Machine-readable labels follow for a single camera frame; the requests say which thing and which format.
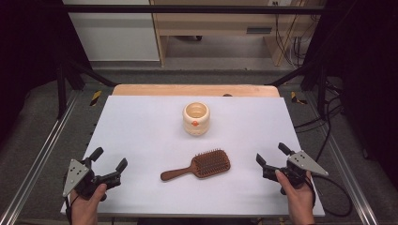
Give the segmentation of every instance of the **wooden edge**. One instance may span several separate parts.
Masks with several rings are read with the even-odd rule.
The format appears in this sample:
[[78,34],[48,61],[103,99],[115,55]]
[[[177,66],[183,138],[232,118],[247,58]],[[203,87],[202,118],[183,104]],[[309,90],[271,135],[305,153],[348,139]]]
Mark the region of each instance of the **wooden edge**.
[[113,96],[223,96],[278,98],[275,86],[266,85],[196,85],[196,84],[120,84]]

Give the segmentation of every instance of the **white jar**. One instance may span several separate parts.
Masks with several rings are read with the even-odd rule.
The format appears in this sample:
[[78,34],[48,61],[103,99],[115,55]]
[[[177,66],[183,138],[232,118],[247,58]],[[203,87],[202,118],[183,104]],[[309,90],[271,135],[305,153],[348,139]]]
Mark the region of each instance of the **white jar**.
[[193,102],[182,111],[184,129],[189,134],[199,136],[208,131],[210,125],[210,109],[202,102]]

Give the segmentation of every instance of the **metal bracket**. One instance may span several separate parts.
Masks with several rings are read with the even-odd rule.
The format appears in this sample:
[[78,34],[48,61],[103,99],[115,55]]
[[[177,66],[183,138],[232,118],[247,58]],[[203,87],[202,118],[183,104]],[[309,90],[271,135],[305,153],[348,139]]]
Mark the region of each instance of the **metal bracket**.
[[67,197],[69,193],[79,184],[79,182],[90,172],[90,169],[80,163],[76,159],[72,159],[69,164],[67,180],[65,181],[63,197]]
[[325,171],[325,169],[319,166],[318,163],[316,163],[310,156],[307,155],[307,153],[302,150],[293,154],[287,160],[295,164],[302,170],[310,171],[312,173],[318,173],[325,176],[329,175],[329,173]]

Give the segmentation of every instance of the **brush head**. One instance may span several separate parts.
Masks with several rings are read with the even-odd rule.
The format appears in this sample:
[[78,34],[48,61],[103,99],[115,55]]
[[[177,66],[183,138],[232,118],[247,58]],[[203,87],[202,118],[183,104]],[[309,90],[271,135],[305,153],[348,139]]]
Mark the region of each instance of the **brush head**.
[[192,163],[195,164],[194,174],[199,178],[223,173],[231,168],[228,156],[221,149],[201,153],[192,159]]

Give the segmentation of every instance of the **brush handle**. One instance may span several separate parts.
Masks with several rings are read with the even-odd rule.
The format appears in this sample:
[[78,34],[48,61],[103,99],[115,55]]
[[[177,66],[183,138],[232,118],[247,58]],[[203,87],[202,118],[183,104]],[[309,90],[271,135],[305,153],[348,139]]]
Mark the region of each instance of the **brush handle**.
[[187,167],[187,168],[184,168],[184,169],[162,172],[161,173],[161,180],[162,181],[168,181],[168,180],[176,178],[176,177],[178,177],[178,176],[180,176],[182,174],[194,173],[194,172],[195,172],[194,165],[191,164],[190,167]]

